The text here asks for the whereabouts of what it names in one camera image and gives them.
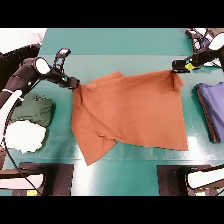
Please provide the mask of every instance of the brown fabric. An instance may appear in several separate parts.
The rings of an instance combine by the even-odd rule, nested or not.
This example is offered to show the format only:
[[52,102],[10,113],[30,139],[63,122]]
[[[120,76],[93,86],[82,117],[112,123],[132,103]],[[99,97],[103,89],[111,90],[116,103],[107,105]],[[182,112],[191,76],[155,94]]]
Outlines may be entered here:
[[166,70],[134,76],[116,72],[75,89],[72,130],[87,165],[115,140],[188,150],[182,86],[179,75]]
[[204,111],[204,115],[205,115],[205,119],[206,119],[206,122],[207,122],[207,125],[208,125],[208,129],[209,129],[209,133],[210,133],[210,136],[211,136],[211,140],[213,142],[220,142],[218,136],[216,135],[214,126],[213,126],[212,121],[211,121],[211,117],[209,115],[209,112],[207,110],[207,107],[205,105],[204,99],[203,99],[203,97],[201,95],[201,92],[200,92],[198,86],[196,86],[196,92],[197,92],[197,95],[198,95],[198,99],[199,99],[199,101],[201,103],[202,109]]

